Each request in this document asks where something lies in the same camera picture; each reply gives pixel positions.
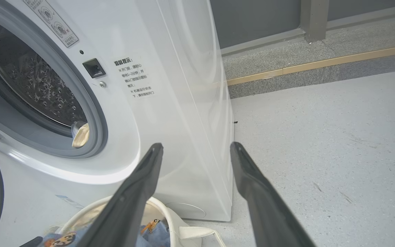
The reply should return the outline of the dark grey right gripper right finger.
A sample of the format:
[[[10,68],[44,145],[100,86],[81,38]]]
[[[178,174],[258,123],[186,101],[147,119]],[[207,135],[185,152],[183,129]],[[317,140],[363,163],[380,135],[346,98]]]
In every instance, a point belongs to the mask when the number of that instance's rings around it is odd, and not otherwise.
[[[239,142],[230,145],[237,191],[246,200],[257,247],[314,247],[272,184]]]

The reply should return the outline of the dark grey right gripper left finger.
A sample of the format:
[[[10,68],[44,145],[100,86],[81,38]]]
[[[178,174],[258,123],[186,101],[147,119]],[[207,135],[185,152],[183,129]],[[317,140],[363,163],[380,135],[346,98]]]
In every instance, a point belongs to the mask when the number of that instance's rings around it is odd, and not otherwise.
[[[147,200],[155,193],[163,145],[154,143],[109,200],[79,247],[133,247],[136,244]]]

